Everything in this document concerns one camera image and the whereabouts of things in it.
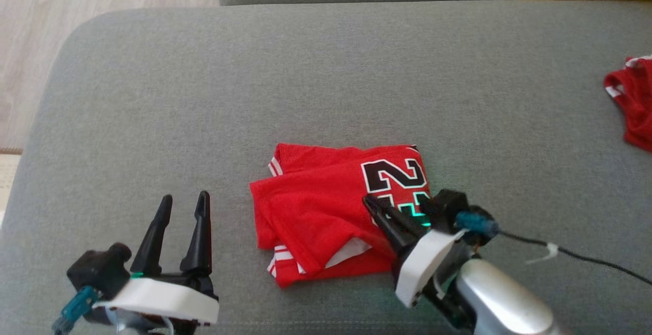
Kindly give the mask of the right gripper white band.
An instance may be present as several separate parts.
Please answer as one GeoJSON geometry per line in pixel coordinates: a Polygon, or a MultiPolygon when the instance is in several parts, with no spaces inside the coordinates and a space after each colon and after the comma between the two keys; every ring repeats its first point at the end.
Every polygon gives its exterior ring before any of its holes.
{"type": "Polygon", "coordinates": [[[372,217],[373,223],[384,233],[396,259],[401,263],[394,293],[406,308],[416,305],[418,297],[429,280],[433,280],[435,297],[443,299],[445,291],[437,282],[436,274],[442,272],[442,265],[450,256],[452,247],[459,242],[466,229],[447,234],[430,230],[414,221],[409,214],[394,207],[387,200],[373,195],[362,198],[363,205],[372,217]]]}

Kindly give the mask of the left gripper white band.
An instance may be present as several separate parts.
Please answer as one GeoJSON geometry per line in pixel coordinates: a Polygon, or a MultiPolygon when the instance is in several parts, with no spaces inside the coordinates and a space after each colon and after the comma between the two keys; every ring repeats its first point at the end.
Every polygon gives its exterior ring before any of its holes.
{"type": "Polygon", "coordinates": [[[91,282],[91,287],[98,292],[98,299],[91,306],[91,323],[107,326],[217,324],[219,297],[210,279],[210,195],[205,190],[199,194],[193,237],[179,266],[182,273],[161,274],[161,245],[172,216],[172,205],[172,196],[163,196],[138,248],[130,272],[140,275],[120,271],[101,275],[91,282]]]}

